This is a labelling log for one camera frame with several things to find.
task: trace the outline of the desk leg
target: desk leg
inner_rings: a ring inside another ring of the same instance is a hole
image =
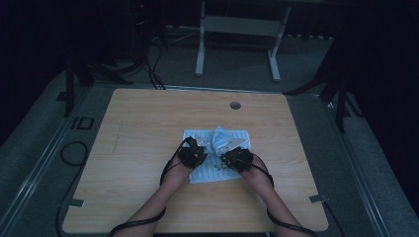
[[[204,58],[206,56],[206,46],[204,43],[206,36],[206,1],[201,1],[201,26],[200,26],[200,48],[198,49],[197,68],[195,74],[202,76],[204,74]]]
[[[283,19],[281,20],[281,24],[278,27],[278,33],[276,35],[275,45],[272,49],[268,50],[268,58],[269,63],[271,65],[272,71],[272,78],[275,82],[279,82],[281,80],[280,70],[278,69],[278,62],[277,62],[277,53],[278,48],[280,47],[281,39],[283,38],[284,31],[286,29],[287,20],[291,12],[291,7],[287,7]]]

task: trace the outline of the gray floor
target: gray floor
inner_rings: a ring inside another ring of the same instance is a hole
[[[169,38],[169,41],[180,38],[185,32],[179,34]],[[241,40],[249,42],[254,38]],[[271,80],[264,48],[269,40],[256,40],[251,47],[245,47],[238,45],[237,39],[210,36],[207,40],[205,74],[196,77],[198,41],[193,35],[169,45],[169,51],[163,52],[159,60],[156,73],[170,89],[193,87],[281,93],[310,81],[331,43],[331,40],[324,39],[284,39],[278,56],[283,80],[276,83]],[[151,62],[157,52],[156,47],[150,49]],[[133,86],[129,86],[131,88],[151,88],[145,70],[126,75],[126,79],[134,82]],[[333,122],[334,109],[322,104],[315,96],[322,86],[303,95],[289,97],[289,102],[316,186],[320,194],[329,198],[328,203],[346,236],[418,236],[418,218],[388,167],[367,122],[349,110],[351,116],[345,118],[346,133],[337,131]],[[5,220],[2,217],[2,226],[4,223],[10,224],[9,236],[56,235],[56,208],[77,174],[77,167],[69,167],[60,160],[59,150],[75,140],[81,140],[91,147],[112,93],[119,87],[121,85],[106,78],[98,78],[93,88],[78,88],[77,99],[80,103],[72,117],[63,118],[64,104],[55,100],[64,88],[63,74],[60,75],[51,81],[24,121],[0,148],[0,213],[3,217],[11,216],[10,211],[6,215],[6,211],[11,210],[10,206],[21,204],[20,208],[13,209],[12,212],[16,214],[14,218]],[[93,128],[71,129],[75,117],[95,119]],[[80,161],[83,155],[80,147],[73,147],[65,154],[75,162]],[[31,189],[22,190],[28,192],[25,195],[27,198],[15,199],[22,184],[28,184],[26,179],[34,167],[38,167],[37,162],[45,160],[44,173],[38,179],[34,177],[39,182],[30,183]],[[318,233],[319,236],[340,236],[330,213],[326,211],[326,214],[329,228]],[[59,222],[64,216],[65,209],[61,212]]]

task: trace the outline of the table top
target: table top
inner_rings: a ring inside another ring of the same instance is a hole
[[[239,110],[231,102],[241,105]],[[184,130],[247,130],[252,152],[275,189],[307,228],[327,229],[287,98],[280,94],[118,89],[109,103],[63,223],[68,233],[106,233],[157,190]],[[266,206],[242,179],[185,184],[167,205],[156,233],[274,231]]]

